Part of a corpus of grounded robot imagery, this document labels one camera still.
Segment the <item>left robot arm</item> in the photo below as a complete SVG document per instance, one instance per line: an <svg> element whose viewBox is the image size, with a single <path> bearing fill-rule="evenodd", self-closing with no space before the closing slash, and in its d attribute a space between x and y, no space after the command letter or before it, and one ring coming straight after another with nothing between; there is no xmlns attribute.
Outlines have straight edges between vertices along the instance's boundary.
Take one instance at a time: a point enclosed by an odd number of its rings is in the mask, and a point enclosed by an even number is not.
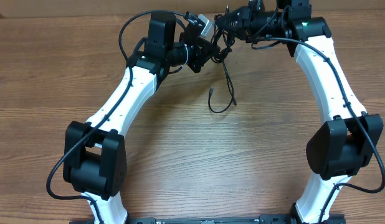
<svg viewBox="0 0 385 224"><path fill-rule="evenodd" d="M126 61L122 81L106 103L84 123L73 121L65 132L64 180L81 193L92 209L92 223L126 223L120 189L126 176L125 136L143 104L155 94L171 67L187 65L198 73L219 48L211 43L213 23L186 13L181 21L171 11L151 11L148 35Z"/></svg>

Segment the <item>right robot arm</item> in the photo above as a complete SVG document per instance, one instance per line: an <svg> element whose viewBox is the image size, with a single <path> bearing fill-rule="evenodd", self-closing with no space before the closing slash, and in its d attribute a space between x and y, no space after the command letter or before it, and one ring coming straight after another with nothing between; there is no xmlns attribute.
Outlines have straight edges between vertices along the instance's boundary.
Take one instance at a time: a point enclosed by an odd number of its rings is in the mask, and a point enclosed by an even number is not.
<svg viewBox="0 0 385 224"><path fill-rule="evenodd" d="M311 169L302 196L293 204L286 223L344 223L330 208L343 187L372 158L383 130L377 114L359 102L341 69L330 28L313 17L308 1L279 1L267 12L260 1L220 15L216 26L255 50L285 44L303 70L315 97L321 127L309 140L306 156Z"/></svg>

